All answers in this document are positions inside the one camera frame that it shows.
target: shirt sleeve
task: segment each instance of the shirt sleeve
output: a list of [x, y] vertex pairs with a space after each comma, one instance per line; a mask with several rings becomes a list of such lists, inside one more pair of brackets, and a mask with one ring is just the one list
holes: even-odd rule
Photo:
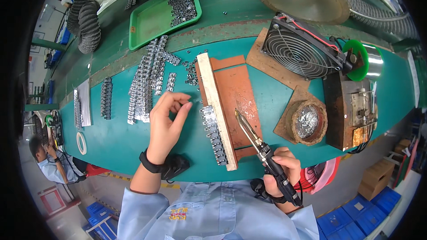
[[292, 212], [288, 217], [294, 223], [300, 240], [319, 239], [319, 231], [312, 205]]
[[39, 162], [38, 166], [49, 181], [65, 184], [64, 179], [62, 178], [62, 175], [56, 166], [56, 163], [49, 162], [47, 159], [45, 159], [44, 161]]
[[144, 239], [168, 207], [169, 201], [162, 194], [143, 195], [125, 188], [117, 238]]

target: factory floor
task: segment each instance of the factory floor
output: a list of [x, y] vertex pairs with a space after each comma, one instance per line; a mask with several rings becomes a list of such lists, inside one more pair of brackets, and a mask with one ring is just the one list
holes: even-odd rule
[[[363, 152], [342, 159], [333, 182], [313, 195], [304, 193], [304, 205], [311, 204], [314, 214], [319, 216], [354, 198], [357, 194], [357, 188], [362, 179], [363, 171], [388, 154], [394, 145], [406, 133], [411, 131], [411, 113], [387, 131], [385, 135], [378, 137]], [[118, 176], [125, 178], [132, 177], [112, 172], [109, 176], [91, 176], [84, 182], [69, 185], [75, 195], [78, 194], [82, 200], [82, 204], [79, 207], [83, 215], [88, 217], [86, 207], [96, 200], [100, 200], [110, 208], [118, 211], [121, 210], [123, 191], [125, 188], [129, 188], [130, 181], [119, 179]], [[173, 202], [180, 194], [179, 182], [175, 182], [173, 188], [167, 188], [167, 185], [165, 181], [162, 181], [159, 193], [165, 195], [169, 199], [169, 202]]]

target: solder wire spool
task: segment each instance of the solder wire spool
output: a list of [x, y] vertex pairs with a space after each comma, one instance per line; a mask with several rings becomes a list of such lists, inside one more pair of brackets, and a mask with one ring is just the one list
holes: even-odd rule
[[367, 44], [362, 44], [358, 40], [348, 40], [342, 47], [343, 52], [353, 49], [353, 53], [363, 60], [363, 66], [347, 74], [353, 81], [361, 81], [363, 78], [376, 80], [383, 71], [384, 59], [380, 49]]
[[[311, 132], [305, 138], [301, 138], [298, 133], [298, 130], [300, 130], [301, 128], [298, 128], [297, 123], [300, 119], [300, 116], [302, 115], [303, 110], [307, 107], [313, 107], [316, 110], [317, 125], [315, 125], [315, 129], [313, 130], [313, 132]], [[322, 140], [328, 127], [328, 117], [326, 114], [326, 109], [314, 100], [298, 101], [294, 103], [287, 112], [285, 117], [285, 125], [286, 128], [288, 128], [287, 131], [289, 135], [294, 138], [297, 143], [302, 143], [307, 146], [317, 144]]]

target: wrist strap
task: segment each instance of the wrist strap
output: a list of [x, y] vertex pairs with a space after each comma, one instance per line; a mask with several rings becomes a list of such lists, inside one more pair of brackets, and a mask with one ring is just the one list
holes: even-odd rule
[[148, 161], [147, 159], [147, 149], [144, 152], [141, 152], [139, 155], [139, 160], [141, 161], [144, 168], [146, 168], [150, 173], [161, 173], [165, 171], [168, 167], [166, 164], [156, 165]]

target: man in blue shirt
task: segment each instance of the man in blue shirt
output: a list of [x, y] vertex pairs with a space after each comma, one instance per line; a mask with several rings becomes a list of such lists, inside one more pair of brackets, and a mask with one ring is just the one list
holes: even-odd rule
[[[146, 151], [152, 164], [161, 165], [179, 135], [192, 103], [183, 93], [163, 94], [150, 113], [150, 143]], [[176, 113], [174, 121], [169, 112]], [[287, 147], [274, 152], [292, 185], [300, 178], [299, 160]], [[117, 231], [118, 239], [319, 239], [311, 205], [296, 208], [291, 203], [272, 203], [255, 198], [249, 180], [181, 184], [179, 199], [169, 204], [158, 194], [161, 174], [142, 164], [125, 189]], [[264, 175], [266, 191], [282, 194], [271, 175]]]
[[86, 179], [84, 171], [87, 162], [74, 158], [52, 146], [43, 147], [38, 135], [29, 141], [29, 149], [37, 161], [41, 172], [52, 182], [70, 184]]

